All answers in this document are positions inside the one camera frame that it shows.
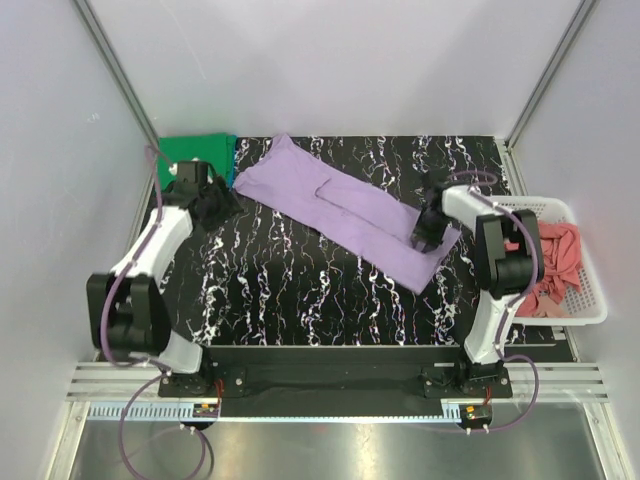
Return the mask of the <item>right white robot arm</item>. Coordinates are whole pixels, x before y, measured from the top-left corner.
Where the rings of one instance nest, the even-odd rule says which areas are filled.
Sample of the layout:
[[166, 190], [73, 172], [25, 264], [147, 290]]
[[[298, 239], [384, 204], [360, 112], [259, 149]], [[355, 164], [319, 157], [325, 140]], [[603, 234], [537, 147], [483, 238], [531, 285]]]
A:
[[454, 367], [459, 385], [498, 379], [504, 343], [515, 314], [544, 277], [544, 259], [536, 215], [513, 210], [481, 193], [497, 178], [477, 172], [467, 185], [459, 175], [422, 175], [423, 200], [412, 246], [431, 253], [444, 245], [449, 222], [466, 227], [475, 239], [474, 274], [480, 289], [475, 319]]

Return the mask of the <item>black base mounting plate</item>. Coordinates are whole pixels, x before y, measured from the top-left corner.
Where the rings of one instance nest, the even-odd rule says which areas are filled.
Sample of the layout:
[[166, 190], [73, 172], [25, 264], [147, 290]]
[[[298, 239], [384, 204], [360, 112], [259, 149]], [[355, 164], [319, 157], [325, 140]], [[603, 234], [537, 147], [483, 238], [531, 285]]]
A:
[[474, 367], [457, 346], [225, 346], [196, 374], [159, 387], [164, 398], [221, 399], [226, 419], [421, 417], [443, 400], [513, 396], [503, 364]]

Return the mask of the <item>purple t shirt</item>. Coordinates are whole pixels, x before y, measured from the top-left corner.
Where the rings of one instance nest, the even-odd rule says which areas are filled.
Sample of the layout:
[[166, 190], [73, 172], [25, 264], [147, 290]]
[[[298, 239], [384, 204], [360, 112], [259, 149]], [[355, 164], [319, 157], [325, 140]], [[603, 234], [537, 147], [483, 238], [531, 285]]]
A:
[[419, 210], [329, 166], [286, 134], [274, 137], [264, 158], [238, 174], [233, 188], [318, 231], [415, 294], [461, 236], [449, 227], [441, 246], [419, 251], [411, 243]]

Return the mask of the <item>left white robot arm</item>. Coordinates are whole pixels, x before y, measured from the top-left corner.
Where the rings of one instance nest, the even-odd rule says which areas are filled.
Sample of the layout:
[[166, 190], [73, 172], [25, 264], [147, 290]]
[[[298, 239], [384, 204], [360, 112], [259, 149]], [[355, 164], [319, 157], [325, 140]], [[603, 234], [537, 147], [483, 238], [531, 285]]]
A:
[[92, 342], [108, 362], [146, 363], [171, 374], [201, 369], [203, 348], [174, 330], [160, 283], [193, 233], [215, 231], [240, 212], [220, 176], [203, 184], [174, 181], [159, 193], [130, 250], [86, 283]]

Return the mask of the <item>red t shirt in basket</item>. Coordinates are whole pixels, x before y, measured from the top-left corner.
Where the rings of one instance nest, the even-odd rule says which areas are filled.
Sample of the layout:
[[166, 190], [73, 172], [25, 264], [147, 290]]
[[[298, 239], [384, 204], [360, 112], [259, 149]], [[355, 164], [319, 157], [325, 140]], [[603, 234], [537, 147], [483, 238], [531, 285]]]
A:
[[581, 235], [570, 223], [538, 222], [544, 277], [517, 310], [521, 318], [568, 318], [561, 306], [567, 289], [581, 292], [583, 268]]

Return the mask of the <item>aluminium frame rail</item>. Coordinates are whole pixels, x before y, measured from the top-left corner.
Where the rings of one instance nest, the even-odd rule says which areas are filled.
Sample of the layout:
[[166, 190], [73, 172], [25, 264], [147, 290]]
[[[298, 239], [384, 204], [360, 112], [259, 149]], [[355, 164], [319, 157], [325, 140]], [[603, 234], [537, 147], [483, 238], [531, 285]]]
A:
[[537, 374], [524, 363], [508, 364], [497, 379], [462, 385], [452, 379], [451, 364], [419, 365], [246, 365], [214, 367], [205, 385], [191, 377], [171, 376], [142, 393], [151, 398], [243, 398], [263, 392], [401, 392], [427, 398], [498, 402], [605, 403], [609, 400], [597, 366], [589, 363], [539, 363]]

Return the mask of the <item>folded green t shirt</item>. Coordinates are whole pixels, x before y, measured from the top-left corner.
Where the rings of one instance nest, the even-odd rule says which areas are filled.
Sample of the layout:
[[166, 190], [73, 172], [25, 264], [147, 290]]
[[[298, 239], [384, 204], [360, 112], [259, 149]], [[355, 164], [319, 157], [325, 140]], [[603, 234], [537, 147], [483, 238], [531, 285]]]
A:
[[226, 133], [160, 137], [159, 150], [172, 162], [199, 159], [226, 180]]

